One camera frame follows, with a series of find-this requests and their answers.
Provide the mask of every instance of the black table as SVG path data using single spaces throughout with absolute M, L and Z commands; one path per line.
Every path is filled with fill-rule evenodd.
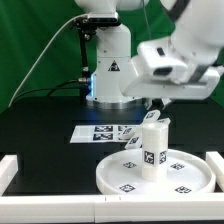
M 5 196 L 99 194 L 97 164 L 124 150 L 124 143 L 70 144 L 76 125 L 140 124 L 144 107 L 102 110 L 78 97 L 25 98 L 0 115 L 0 156 L 17 154 L 19 172 Z M 169 117 L 169 147 L 204 158 L 224 155 L 224 108 L 206 101 L 176 101 L 161 111 Z

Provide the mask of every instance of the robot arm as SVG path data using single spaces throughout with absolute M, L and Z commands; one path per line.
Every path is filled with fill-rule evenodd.
M 217 86 L 224 70 L 212 65 L 224 46 L 224 1 L 161 1 L 168 14 L 181 2 L 172 35 L 139 45 L 120 80 L 124 95 L 204 99 Z

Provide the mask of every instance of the warning label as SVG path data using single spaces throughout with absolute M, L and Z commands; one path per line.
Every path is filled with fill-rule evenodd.
M 118 67 L 117 65 L 117 62 L 114 60 L 112 65 L 110 66 L 109 72 L 119 72 L 120 71 L 120 68 Z

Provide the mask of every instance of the green wall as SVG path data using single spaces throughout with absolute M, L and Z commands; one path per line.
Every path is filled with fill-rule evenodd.
M 83 11 L 74 0 L 0 1 L 0 112 L 7 108 L 12 94 L 55 32 L 70 18 L 81 13 Z M 172 32 L 174 25 L 163 14 L 158 0 L 150 1 L 147 13 L 153 39 Z M 143 10 L 121 12 L 120 16 L 132 32 L 134 55 L 139 42 L 148 39 Z M 91 71 L 95 69 L 95 44 L 95 40 L 88 43 Z M 22 91 L 54 87 L 80 77 L 80 71 L 77 31 L 66 28 L 42 58 Z M 224 105 L 222 86 L 221 82 L 214 98 Z M 57 94 L 77 92 L 59 91 Z

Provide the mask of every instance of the white block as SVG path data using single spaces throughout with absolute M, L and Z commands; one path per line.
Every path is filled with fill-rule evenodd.
M 0 196 L 3 195 L 6 188 L 18 171 L 18 162 L 16 155 L 7 155 L 0 162 Z
M 1 197 L 0 223 L 94 222 L 95 197 Z
M 206 162 L 216 174 L 216 182 L 224 192 L 224 159 L 218 152 L 207 152 Z
M 96 203 L 96 223 L 224 220 L 223 193 L 111 197 Z

